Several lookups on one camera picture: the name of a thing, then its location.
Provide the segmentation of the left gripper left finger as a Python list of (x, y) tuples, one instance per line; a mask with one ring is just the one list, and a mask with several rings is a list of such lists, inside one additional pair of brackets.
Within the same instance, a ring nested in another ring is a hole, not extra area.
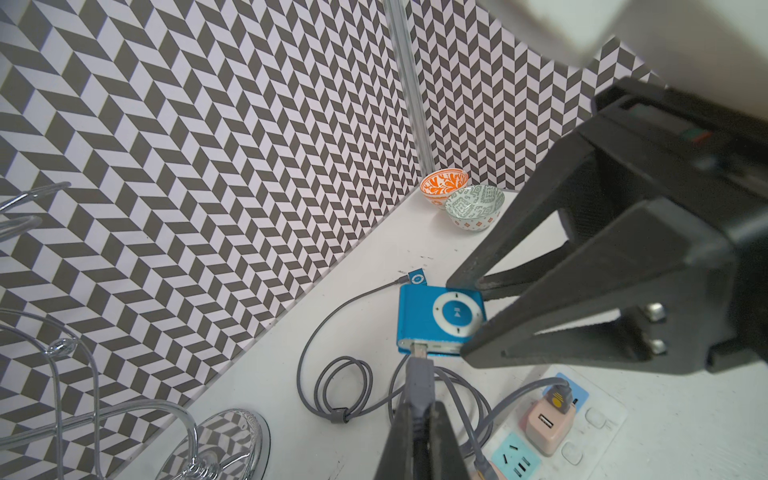
[(374, 479), (411, 480), (413, 467), (413, 408), (404, 403), (399, 406), (395, 415)]

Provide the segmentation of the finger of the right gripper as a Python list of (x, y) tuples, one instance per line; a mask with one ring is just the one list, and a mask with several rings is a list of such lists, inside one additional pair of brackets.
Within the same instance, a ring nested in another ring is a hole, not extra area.
[[(521, 266), (489, 270), (557, 213), (567, 241)], [(596, 149), (578, 134), (558, 140), (488, 236), (447, 280), (486, 300), (519, 296), (600, 230), (600, 178)]]
[(640, 202), (488, 321), (461, 356), (475, 368), (691, 374), (733, 335), (725, 318), (737, 265), (726, 237), (695, 215)]

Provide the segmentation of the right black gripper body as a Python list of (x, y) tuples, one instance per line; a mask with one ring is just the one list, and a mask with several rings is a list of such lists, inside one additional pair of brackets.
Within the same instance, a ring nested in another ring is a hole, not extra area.
[(767, 124), (634, 79), (599, 93), (578, 134), (611, 221), (612, 305), (636, 370), (725, 372), (767, 357)]

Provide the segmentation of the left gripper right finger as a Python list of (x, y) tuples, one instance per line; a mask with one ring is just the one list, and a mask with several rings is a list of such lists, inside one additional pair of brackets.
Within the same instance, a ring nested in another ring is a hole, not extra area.
[(470, 476), (460, 452), (446, 408), (440, 401), (428, 410), (428, 479), (469, 480)]

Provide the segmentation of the pink charger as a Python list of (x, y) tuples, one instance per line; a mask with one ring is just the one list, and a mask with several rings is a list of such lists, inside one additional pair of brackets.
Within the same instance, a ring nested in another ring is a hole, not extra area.
[(576, 408), (568, 396), (550, 391), (529, 410), (524, 433), (544, 456), (552, 456), (574, 423)]

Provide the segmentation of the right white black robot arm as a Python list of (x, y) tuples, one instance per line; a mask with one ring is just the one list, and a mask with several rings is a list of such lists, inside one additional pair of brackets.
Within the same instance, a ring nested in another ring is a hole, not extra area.
[(583, 67), (612, 36), (662, 78), (623, 78), (557, 140), (449, 278), (508, 305), (460, 351), (479, 368), (685, 375), (767, 357), (767, 5), (487, 1), (536, 53)]

